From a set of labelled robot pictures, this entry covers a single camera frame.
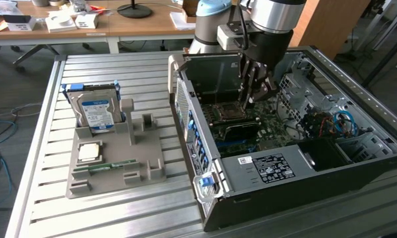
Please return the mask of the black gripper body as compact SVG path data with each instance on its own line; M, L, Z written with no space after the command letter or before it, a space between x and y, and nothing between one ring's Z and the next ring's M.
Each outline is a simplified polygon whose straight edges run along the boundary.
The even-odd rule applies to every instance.
M281 61L294 31L285 33L253 32L249 34L249 47L243 51L245 56L254 62L266 65L266 68L274 68Z

